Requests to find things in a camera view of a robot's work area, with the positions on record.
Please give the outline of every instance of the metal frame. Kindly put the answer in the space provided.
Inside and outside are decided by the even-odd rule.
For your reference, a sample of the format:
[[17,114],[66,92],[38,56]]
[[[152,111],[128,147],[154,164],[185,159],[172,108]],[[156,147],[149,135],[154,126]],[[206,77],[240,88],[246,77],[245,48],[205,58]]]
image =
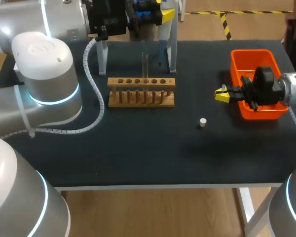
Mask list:
[[[170,33],[170,37],[167,44],[167,57],[168,57],[170,73],[177,72],[177,44],[178,44],[178,17],[179,17],[178,14],[179,14],[179,3],[182,0],[174,0],[174,1],[175,2],[178,1],[178,3],[176,4],[176,7],[175,7],[176,14],[172,19],[171,33]],[[105,76],[107,72],[107,62],[108,62],[108,52],[109,52],[107,42],[105,40],[97,42],[96,46],[97,46],[97,54],[98,54],[98,62],[99,62],[99,75]]]
[[167,44],[167,57],[170,73],[177,73],[177,45],[178,45],[178,17],[179,17],[179,2],[176,4],[176,14],[172,19],[171,32]]
[[247,188],[247,187],[261,188],[261,187],[279,187],[279,186],[281,186],[281,183],[111,185],[111,186],[77,186],[77,187],[55,187],[55,188],[59,191],[87,191],[87,190],[130,190],[130,189],[226,189],[226,188]]
[[186,0],[179,0],[179,13],[181,14],[180,21],[184,21]]
[[97,54],[98,54],[98,62],[99,62],[99,75],[105,76],[107,73],[107,62],[108,62],[108,45],[105,40],[99,41],[96,44],[97,46]]

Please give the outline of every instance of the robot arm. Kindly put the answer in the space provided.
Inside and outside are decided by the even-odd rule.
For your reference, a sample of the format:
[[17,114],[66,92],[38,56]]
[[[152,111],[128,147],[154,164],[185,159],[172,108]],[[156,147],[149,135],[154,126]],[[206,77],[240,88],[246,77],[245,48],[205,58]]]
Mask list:
[[[0,52],[13,54],[25,83],[0,89],[0,136],[31,126],[64,124],[79,115],[82,100],[67,44],[86,41],[89,33],[98,34],[96,41],[107,40],[126,33],[126,27],[135,30],[134,22],[139,30],[156,24],[159,38],[169,38],[175,0],[131,3],[42,0],[0,5]],[[131,9],[137,21],[126,14]]]
[[215,99],[227,103],[247,102],[257,111],[259,105],[296,104],[296,73],[285,73],[276,79],[270,67],[258,67],[254,80],[241,77],[242,86],[227,86],[215,92]]

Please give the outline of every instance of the black table surface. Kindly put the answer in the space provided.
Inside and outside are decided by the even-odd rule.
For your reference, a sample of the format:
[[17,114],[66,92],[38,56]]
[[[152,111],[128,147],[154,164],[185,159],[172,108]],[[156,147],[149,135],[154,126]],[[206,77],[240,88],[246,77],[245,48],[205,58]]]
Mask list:
[[[108,104],[107,77],[141,77],[141,43],[109,42],[107,76],[97,76],[96,50],[89,64]],[[61,129],[92,123],[99,103],[82,68],[85,43],[72,47],[83,110]],[[247,184],[285,181],[296,167],[296,127],[289,113],[276,121],[247,121],[237,104],[214,100],[214,91],[231,84],[230,52],[266,48],[282,73],[294,69],[277,41],[191,41],[178,43],[177,74],[158,66],[149,44],[149,76],[176,77],[175,108],[107,108],[100,124],[80,135],[37,133],[6,141],[56,187],[153,184]],[[14,84],[8,57],[0,87]],[[206,118],[204,129],[197,127]]]

